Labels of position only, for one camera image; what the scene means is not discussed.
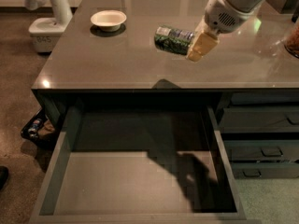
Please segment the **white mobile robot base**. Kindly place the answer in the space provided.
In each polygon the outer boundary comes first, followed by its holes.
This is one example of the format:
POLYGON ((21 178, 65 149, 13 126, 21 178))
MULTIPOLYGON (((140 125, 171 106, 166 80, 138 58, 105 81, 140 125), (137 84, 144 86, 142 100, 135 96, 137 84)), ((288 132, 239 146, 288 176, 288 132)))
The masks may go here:
MULTIPOLYGON (((68 0, 50 0, 53 17, 38 18, 29 27, 33 45, 37 53, 52 52, 60 36, 72 19, 68 0)), ((24 0, 28 10, 36 10, 46 4, 46 0, 24 0)))

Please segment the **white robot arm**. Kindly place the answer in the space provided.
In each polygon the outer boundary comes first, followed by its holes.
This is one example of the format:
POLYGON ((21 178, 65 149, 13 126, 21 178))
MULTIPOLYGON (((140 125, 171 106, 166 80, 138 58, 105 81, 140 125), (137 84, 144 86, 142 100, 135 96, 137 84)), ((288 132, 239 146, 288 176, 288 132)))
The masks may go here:
POLYGON ((265 0, 208 0, 197 27, 187 59, 198 62, 220 42, 220 34, 229 34, 243 25, 265 0))

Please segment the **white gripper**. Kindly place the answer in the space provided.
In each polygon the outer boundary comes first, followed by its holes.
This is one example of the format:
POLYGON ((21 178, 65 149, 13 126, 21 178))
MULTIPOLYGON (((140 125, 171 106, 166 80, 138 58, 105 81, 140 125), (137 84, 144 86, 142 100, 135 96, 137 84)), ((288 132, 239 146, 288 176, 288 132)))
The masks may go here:
POLYGON ((192 62, 201 60, 219 44, 218 34, 236 30, 249 19, 256 7, 257 0, 208 0, 186 58, 192 62))

